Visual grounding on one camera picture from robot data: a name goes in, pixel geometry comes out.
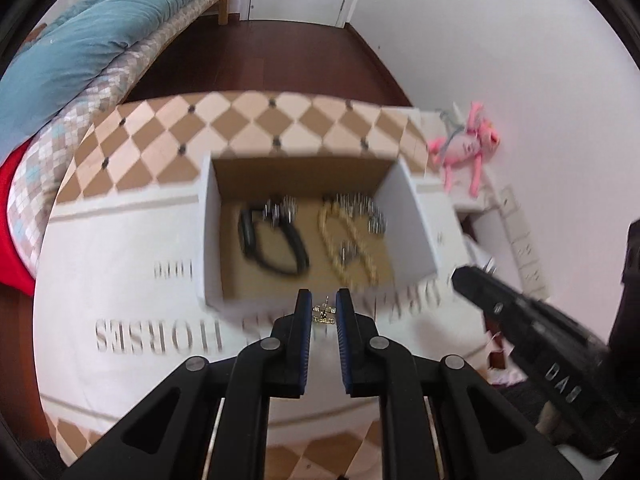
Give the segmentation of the small gold earring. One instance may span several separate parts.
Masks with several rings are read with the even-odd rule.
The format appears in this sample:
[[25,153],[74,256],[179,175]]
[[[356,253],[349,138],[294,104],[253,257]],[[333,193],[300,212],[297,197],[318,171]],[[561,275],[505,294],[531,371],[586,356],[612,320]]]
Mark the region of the small gold earring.
[[336,307],[332,304],[330,297],[326,297],[320,304],[312,307],[311,314],[312,322],[332,325],[335,323]]

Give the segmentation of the black smart watch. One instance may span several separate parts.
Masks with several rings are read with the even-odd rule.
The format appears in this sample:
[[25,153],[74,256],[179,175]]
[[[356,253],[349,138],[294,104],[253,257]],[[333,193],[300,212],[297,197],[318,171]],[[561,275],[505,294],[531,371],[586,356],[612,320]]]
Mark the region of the black smart watch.
[[262,270],[298,278],[310,268],[308,252],[294,220],[297,206],[287,197],[246,205],[239,212],[242,254]]

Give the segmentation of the open cardboard box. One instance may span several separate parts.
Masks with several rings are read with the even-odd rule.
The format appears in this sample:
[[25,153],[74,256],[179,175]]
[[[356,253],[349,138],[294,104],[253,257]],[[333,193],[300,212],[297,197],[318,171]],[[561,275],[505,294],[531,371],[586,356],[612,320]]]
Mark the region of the open cardboard box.
[[[201,304],[228,315],[280,306],[299,289],[332,295],[341,287],[318,226],[318,214],[330,196],[360,193],[372,197],[386,223],[383,235],[356,228],[378,271],[371,284],[363,265],[349,274],[355,292],[391,297],[437,273],[432,230],[422,211],[408,165],[401,159],[356,156],[249,157],[205,156],[198,182],[194,278]],[[262,270],[242,254],[239,212],[270,198],[291,197],[294,224],[305,243],[309,271],[288,278]]]

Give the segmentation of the white power strip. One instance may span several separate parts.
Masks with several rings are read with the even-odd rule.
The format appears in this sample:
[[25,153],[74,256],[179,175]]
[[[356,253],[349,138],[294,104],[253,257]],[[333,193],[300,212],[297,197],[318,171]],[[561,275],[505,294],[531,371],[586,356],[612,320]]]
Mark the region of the white power strip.
[[544,269],[532,231],[523,209],[515,198],[513,188],[506,186],[499,192],[498,206],[523,292],[535,299],[547,300],[550,294]]

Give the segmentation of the pink panther plush toy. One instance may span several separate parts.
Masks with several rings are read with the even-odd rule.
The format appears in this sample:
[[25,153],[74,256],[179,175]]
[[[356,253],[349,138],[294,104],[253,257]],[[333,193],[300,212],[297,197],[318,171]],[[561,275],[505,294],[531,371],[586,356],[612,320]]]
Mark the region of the pink panther plush toy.
[[480,195],[483,164],[497,151],[501,138],[492,122],[485,114],[482,102],[472,102],[464,122],[457,120],[456,110],[441,110],[439,118],[444,123],[446,134],[426,142],[430,161],[444,170],[444,188],[452,188],[452,170],[469,162],[472,165],[472,178],[469,194],[477,198]]

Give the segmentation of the red bed sheet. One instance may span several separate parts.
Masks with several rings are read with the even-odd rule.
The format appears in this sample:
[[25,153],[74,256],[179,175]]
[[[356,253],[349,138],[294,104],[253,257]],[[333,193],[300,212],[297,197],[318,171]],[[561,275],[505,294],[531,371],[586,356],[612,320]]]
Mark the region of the red bed sheet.
[[9,230],[8,200],[11,183],[17,167],[23,159],[29,142],[21,144],[6,158],[0,170],[0,282],[33,297],[35,279],[29,273],[15,248]]

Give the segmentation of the checkered mattress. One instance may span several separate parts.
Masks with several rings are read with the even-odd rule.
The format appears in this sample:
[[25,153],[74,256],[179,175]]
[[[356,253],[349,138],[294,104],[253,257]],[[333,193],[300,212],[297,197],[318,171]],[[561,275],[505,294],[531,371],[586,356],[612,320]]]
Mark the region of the checkered mattress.
[[29,273],[37,273],[44,232],[75,151],[99,114],[122,102],[168,44],[216,0],[194,0],[104,68],[29,142],[9,190],[9,230]]

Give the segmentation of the blue quilt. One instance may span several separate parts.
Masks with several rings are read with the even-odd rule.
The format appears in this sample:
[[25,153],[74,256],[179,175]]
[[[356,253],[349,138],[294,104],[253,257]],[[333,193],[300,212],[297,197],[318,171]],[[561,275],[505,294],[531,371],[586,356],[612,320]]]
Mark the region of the blue quilt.
[[31,138],[126,50],[194,0],[80,0],[1,78],[1,158]]

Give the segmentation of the wooden bed frame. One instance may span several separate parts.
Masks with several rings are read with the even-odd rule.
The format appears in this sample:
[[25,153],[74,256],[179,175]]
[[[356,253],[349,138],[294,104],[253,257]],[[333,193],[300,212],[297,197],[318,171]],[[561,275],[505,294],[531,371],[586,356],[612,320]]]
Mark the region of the wooden bed frame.
[[230,0],[216,0],[202,14],[202,18],[213,18],[219,26],[229,23]]

